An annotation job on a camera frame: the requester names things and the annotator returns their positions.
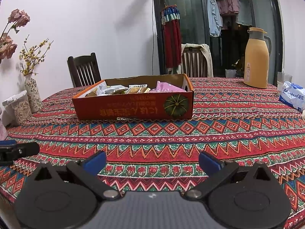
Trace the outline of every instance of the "white tissue package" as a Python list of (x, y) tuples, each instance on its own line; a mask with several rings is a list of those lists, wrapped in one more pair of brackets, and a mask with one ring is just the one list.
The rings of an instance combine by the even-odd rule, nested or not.
[(305, 89), (297, 84), (284, 82), (279, 100), (302, 112), (305, 109)]

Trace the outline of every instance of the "pumpkin image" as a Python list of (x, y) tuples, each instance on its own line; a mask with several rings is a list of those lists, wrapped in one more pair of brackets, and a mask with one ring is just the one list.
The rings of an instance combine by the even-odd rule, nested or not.
[(172, 117), (180, 117), (189, 109), (189, 100), (181, 95), (169, 96), (164, 103), (165, 112)]

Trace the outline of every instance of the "red patterned tablecloth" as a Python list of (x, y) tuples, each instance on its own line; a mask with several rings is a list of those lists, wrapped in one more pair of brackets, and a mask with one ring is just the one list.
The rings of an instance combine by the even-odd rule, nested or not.
[(267, 163), (288, 195), (292, 210), (285, 228), (305, 216), (305, 121), (278, 101), (276, 87), (259, 90), (240, 79), (190, 78), (195, 89), (193, 118), (172, 121), (79, 121), (71, 97), (84, 88), (60, 91), (9, 139), (36, 141), (40, 154), (0, 168), (0, 192), (14, 201), (42, 160), (63, 165), (98, 150), (107, 153), (99, 178), (120, 191), (187, 190), (206, 175), (198, 154), (240, 165)]

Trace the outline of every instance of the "glass cup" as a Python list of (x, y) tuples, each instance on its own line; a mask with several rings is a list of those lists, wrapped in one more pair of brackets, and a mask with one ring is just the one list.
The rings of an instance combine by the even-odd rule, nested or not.
[(288, 74), (285, 74), (283, 72), (278, 72), (278, 95), (280, 95), (280, 93), (282, 91), (282, 88), (283, 88), (283, 84), (286, 81), (291, 82), (292, 81), (292, 76), (288, 75)]
[(236, 77), (235, 69), (226, 69), (226, 78), (235, 78)]

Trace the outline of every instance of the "cable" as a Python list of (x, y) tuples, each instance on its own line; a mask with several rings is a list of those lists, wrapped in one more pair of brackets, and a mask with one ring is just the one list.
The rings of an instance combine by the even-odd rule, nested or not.
[[(153, 23), (153, 3), (152, 3), (152, 23)], [(155, 50), (155, 36), (153, 34), (153, 31), (152, 31), (152, 52), (154, 52)], [(153, 73), (153, 53), (152, 53), (152, 73)]]

